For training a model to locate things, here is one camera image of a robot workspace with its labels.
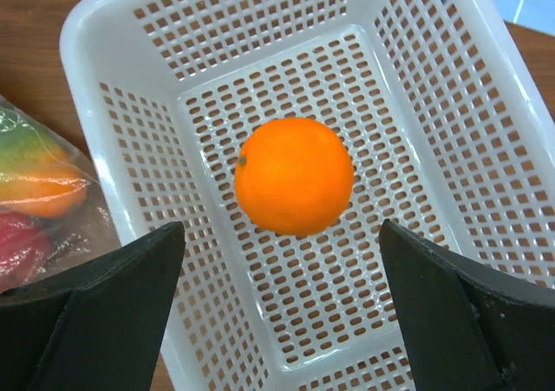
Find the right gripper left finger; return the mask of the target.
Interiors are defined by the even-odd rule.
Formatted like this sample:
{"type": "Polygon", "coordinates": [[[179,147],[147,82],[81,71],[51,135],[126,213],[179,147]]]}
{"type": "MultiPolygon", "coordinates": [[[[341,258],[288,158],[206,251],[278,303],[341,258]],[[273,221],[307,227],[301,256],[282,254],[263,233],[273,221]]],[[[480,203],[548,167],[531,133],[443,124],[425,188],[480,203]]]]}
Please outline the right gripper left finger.
{"type": "Polygon", "coordinates": [[[148,390],[186,246],[170,222],[1,295],[3,390],[148,390]]]}

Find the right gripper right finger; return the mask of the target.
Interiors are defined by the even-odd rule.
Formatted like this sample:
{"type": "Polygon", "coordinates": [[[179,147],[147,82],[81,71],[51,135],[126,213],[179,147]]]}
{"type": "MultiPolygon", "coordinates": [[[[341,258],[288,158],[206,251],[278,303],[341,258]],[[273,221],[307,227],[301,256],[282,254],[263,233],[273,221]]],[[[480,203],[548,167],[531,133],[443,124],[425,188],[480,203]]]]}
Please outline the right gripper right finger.
{"type": "Polygon", "coordinates": [[[552,390],[554,291],[390,220],[380,252],[419,390],[552,390]]]}

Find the red fake apple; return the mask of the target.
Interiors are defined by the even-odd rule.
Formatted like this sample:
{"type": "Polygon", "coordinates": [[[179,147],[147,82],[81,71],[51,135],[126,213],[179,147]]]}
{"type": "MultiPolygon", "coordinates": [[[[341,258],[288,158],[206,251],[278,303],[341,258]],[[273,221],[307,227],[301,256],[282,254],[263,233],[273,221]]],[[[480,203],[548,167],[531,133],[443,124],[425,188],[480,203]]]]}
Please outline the red fake apple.
{"type": "Polygon", "coordinates": [[[54,248],[46,231],[33,218],[1,213],[1,291],[27,283],[54,248]]]}

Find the clear zip top bag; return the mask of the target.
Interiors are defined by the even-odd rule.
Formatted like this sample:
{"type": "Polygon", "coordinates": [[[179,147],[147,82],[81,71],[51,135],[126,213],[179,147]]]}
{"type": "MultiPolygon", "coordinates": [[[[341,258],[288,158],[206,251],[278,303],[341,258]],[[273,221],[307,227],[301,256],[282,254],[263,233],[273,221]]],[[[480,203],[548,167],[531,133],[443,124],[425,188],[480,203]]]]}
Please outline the clear zip top bag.
{"type": "Polygon", "coordinates": [[[1,289],[33,283],[118,249],[91,161],[1,100],[1,289]]]}

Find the orange fake orange front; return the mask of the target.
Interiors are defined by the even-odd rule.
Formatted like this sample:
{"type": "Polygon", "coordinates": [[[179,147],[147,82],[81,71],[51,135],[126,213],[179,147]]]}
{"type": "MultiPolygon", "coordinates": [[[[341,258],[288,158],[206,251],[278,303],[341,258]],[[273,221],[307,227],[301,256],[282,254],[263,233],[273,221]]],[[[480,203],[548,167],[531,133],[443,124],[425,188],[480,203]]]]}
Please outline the orange fake orange front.
{"type": "Polygon", "coordinates": [[[257,226],[307,236],[333,225],[349,204],[354,167],[340,138],[303,117],[266,122],[242,146],[238,204],[257,226]]]}

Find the white perforated plastic basket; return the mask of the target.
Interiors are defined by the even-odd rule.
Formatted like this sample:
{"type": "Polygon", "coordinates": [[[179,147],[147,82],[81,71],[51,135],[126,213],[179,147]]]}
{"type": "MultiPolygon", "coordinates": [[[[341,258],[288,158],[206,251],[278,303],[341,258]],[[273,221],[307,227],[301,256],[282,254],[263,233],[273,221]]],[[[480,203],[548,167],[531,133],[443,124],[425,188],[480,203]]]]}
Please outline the white perforated plastic basket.
{"type": "Polygon", "coordinates": [[[420,390],[465,316],[383,224],[554,290],[554,122],[492,0],[82,0],[62,63],[121,242],[180,221],[177,390],[420,390]]]}

